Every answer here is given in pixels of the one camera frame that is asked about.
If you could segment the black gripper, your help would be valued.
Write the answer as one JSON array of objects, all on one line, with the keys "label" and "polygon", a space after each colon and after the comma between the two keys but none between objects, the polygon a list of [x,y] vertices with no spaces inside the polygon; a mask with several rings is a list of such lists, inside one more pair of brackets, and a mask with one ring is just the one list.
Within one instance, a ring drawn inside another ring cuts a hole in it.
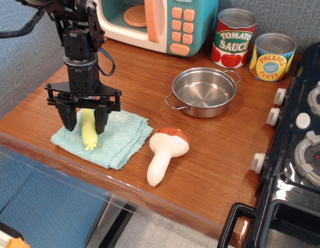
[{"label": "black gripper", "polygon": [[48,105],[57,107],[64,127],[73,131],[77,123],[75,108],[95,109],[95,125],[97,134],[102,134],[112,111],[121,110],[121,91],[104,85],[100,74],[106,74],[98,63],[98,56],[78,61],[64,56],[67,66],[68,81],[48,83],[44,87],[48,92]]}]

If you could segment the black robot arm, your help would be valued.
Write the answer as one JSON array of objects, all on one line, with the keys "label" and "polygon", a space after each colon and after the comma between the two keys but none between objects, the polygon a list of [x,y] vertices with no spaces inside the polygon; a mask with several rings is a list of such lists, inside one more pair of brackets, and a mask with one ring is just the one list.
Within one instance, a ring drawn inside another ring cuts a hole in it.
[{"label": "black robot arm", "polygon": [[121,109],[121,91],[100,81],[100,75],[111,76],[116,66],[105,72],[99,65],[99,53],[109,60],[112,57],[102,48],[105,37],[97,4],[94,1],[21,1],[21,4],[37,9],[39,16],[47,13],[51,17],[65,50],[63,61],[68,81],[46,84],[48,104],[57,108],[69,131],[77,123],[78,108],[94,110],[96,132],[103,133],[109,113]]}]

